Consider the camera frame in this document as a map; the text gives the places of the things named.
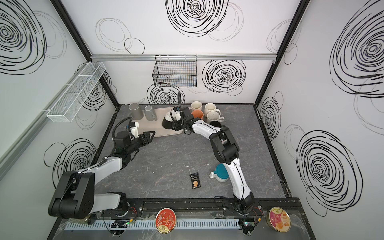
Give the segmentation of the large white mug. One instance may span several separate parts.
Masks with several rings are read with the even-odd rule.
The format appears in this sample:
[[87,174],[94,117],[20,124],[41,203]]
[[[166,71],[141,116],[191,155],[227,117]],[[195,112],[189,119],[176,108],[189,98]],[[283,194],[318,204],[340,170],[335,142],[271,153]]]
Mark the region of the large white mug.
[[213,103],[207,103],[204,108],[204,116],[207,117],[209,112],[217,112],[221,115],[221,111],[217,109],[216,105]]

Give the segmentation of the teal lidded white mug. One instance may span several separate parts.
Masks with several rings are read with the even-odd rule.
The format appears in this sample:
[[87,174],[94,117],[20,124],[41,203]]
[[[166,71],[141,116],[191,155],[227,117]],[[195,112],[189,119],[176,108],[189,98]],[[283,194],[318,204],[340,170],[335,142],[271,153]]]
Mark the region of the teal lidded white mug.
[[223,164],[218,164],[213,172],[209,175],[210,179],[216,179],[220,183],[224,183],[230,179],[229,174]]

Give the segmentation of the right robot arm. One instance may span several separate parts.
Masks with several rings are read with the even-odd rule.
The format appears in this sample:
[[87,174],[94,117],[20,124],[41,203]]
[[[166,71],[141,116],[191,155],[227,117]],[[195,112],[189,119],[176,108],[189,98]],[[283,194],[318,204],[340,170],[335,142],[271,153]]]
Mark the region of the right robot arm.
[[210,140],[216,159],[224,165],[231,180],[235,206],[241,214],[249,213],[255,203],[240,165],[240,147],[227,127],[214,127],[200,118],[195,118],[189,108],[174,107],[167,114],[175,131],[195,133]]

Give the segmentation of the black mug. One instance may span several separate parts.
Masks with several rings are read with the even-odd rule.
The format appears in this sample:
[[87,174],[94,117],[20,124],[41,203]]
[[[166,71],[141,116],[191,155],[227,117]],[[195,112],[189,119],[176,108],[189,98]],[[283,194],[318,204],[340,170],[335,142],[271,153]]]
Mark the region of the black mug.
[[214,126],[216,128],[221,128],[222,127],[222,124],[220,122],[218,122],[218,121],[212,121],[212,122],[210,122],[210,125]]

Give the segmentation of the cream and orange mug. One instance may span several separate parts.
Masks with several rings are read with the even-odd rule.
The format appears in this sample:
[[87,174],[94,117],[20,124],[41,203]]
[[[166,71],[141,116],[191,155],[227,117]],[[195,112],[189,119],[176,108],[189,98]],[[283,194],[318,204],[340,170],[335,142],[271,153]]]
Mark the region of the cream and orange mug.
[[199,119],[203,119],[203,117],[204,117],[204,113],[201,111],[201,110],[194,110],[193,112],[192,112],[192,115],[193,115],[193,117],[194,118],[199,118]]

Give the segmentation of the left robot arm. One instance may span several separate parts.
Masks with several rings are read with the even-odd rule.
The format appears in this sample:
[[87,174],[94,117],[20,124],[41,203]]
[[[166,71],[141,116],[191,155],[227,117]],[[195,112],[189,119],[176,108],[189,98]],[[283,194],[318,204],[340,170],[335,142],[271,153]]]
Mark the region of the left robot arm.
[[128,132],[119,132],[114,137],[114,148],[100,163],[81,171],[65,172],[56,187],[48,207],[48,214],[63,219],[84,219],[86,216],[106,210],[127,212],[129,203],[125,193],[96,194],[95,185],[101,180],[125,168],[141,147],[150,144],[155,131],[134,137]]

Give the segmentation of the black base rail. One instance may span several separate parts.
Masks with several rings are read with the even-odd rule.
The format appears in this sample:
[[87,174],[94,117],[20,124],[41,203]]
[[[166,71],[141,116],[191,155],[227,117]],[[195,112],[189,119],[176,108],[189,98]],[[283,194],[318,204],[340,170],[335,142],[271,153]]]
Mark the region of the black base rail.
[[103,207],[108,215],[142,216],[149,212],[158,212],[170,208],[175,212],[214,212],[225,216],[240,216],[251,214],[257,208],[267,211],[272,207],[283,209],[301,209],[302,204],[298,198],[261,198],[255,199],[249,207],[241,206],[240,201],[234,198],[214,197],[197,199],[126,199],[118,207]]

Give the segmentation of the pink yellow round tin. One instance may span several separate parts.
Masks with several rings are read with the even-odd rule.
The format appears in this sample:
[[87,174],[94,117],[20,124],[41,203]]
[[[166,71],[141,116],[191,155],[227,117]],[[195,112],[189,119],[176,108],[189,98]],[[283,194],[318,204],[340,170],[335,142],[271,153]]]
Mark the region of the pink yellow round tin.
[[270,228],[280,233],[287,233],[292,226],[290,216],[280,207],[271,208],[266,215],[266,221]]

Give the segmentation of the white mesh wall shelf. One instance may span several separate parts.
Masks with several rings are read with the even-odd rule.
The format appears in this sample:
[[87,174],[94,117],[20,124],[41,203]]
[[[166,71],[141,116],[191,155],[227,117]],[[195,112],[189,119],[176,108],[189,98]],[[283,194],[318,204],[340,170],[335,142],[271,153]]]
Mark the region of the white mesh wall shelf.
[[106,92],[100,84],[106,67],[102,62],[82,65],[68,87],[50,108],[47,117],[55,123],[72,122],[81,109],[96,112],[106,102]]

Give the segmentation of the red round tin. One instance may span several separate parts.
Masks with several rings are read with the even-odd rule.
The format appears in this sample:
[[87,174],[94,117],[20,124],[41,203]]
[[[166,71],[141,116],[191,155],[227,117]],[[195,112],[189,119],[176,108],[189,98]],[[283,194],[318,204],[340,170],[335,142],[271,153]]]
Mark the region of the red round tin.
[[155,220],[156,229],[161,234],[170,233],[177,224],[177,217],[175,212],[170,208],[161,209],[157,215]]

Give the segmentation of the black snack packet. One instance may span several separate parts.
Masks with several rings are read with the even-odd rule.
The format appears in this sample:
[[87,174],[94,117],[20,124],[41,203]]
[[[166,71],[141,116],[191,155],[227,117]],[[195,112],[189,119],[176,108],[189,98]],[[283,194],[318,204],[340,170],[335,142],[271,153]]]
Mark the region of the black snack packet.
[[192,190],[201,187],[199,173],[190,174],[190,178],[191,178]]

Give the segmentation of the beige serving tray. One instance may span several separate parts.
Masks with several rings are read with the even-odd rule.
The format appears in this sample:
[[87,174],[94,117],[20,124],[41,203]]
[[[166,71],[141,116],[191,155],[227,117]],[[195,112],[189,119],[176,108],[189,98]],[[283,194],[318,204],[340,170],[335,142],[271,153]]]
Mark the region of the beige serving tray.
[[172,109],[173,109],[172,107],[154,109],[157,115],[156,121],[148,121],[146,117],[143,117],[139,121],[134,121],[139,123],[138,134],[155,131],[156,132],[155,138],[181,134],[183,132],[182,130],[179,130],[179,131],[175,131],[172,129],[167,130],[162,126],[162,121],[165,115],[169,113]]

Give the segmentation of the light grey mug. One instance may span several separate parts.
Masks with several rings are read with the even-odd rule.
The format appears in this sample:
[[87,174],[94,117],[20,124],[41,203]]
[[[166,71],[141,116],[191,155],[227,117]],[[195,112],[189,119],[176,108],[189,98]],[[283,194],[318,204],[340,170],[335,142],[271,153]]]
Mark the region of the light grey mug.
[[145,117],[148,121],[157,120],[157,114],[152,106],[145,106]]

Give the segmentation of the cream speckled mug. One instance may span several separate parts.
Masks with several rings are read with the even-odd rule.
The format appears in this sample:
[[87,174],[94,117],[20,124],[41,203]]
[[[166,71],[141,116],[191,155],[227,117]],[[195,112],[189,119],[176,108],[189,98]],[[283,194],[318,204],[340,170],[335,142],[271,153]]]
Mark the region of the cream speckled mug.
[[207,123],[208,124],[210,124],[211,122],[214,122],[214,121],[222,123],[224,120],[225,120],[225,117],[221,116],[221,114],[219,114],[216,111],[211,111],[211,112],[208,112],[208,114],[207,114]]

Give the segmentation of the tall dark grey mug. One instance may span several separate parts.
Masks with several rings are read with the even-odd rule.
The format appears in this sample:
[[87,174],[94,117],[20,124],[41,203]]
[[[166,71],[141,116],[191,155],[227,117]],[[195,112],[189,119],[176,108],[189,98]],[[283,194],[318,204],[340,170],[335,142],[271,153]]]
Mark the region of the tall dark grey mug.
[[131,111],[133,120],[139,121],[144,117],[144,113],[139,103],[131,103],[129,105],[129,110]]

